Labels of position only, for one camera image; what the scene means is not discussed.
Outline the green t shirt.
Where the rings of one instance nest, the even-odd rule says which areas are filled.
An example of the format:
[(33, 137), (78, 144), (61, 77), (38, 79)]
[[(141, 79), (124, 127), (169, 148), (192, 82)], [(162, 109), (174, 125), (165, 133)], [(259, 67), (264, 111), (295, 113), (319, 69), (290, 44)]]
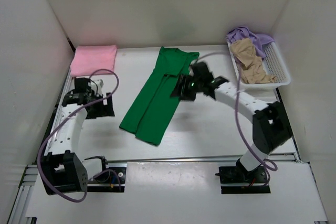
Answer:
[(155, 67), (130, 106), (119, 128), (134, 134), (141, 141), (160, 145), (163, 135), (179, 105), (170, 97), (179, 75), (189, 73), (189, 65), (199, 52), (161, 47)]

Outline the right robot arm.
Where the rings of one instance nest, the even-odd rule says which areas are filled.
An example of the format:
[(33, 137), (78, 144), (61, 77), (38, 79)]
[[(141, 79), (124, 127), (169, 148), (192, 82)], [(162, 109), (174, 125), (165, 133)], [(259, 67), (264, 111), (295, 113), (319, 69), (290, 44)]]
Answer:
[[(277, 171), (278, 166), (268, 157), (292, 137), (289, 120), (280, 102), (267, 103), (254, 98), (223, 77), (206, 82), (189, 74), (179, 76), (171, 96), (181, 101), (194, 101), (198, 93), (234, 109), (238, 133), (247, 147), (247, 152), (236, 162), (236, 177), (240, 181), (253, 178), (259, 166), (266, 171)], [(243, 134), (240, 115), (252, 123), (252, 144)]]

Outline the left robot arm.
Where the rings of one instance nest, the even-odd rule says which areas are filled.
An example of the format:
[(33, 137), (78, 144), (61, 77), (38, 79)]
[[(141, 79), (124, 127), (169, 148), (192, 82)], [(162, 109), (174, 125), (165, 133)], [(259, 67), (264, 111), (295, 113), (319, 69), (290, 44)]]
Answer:
[(65, 94), (61, 127), (40, 159), (47, 194), (86, 192), (90, 180), (108, 180), (110, 169), (104, 156), (80, 158), (76, 154), (84, 121), (114, 116), (111, 94), (102, 88), (101, 79), (76, 78), (74, 88)]

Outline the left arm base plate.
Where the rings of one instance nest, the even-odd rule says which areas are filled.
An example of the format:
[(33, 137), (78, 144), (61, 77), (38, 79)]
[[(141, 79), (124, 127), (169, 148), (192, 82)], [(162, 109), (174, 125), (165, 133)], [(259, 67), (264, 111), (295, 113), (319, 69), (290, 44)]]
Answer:
[(101, 172), (94, 173), (89, 178), (80, 176), (79, 185), (89, 193), (123, 193), (126, 176), (126, 166), (103, 165)]

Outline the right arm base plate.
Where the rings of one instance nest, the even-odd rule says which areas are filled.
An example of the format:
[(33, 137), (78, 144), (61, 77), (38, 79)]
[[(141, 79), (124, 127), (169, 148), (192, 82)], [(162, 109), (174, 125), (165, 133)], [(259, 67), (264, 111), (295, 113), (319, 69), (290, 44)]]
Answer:
[(223, 195), (271, 193), (269, 185), (265, 185), (268, 177), (263, 167), (244, 175), (236, 166), (220, 166), (215, 175)]

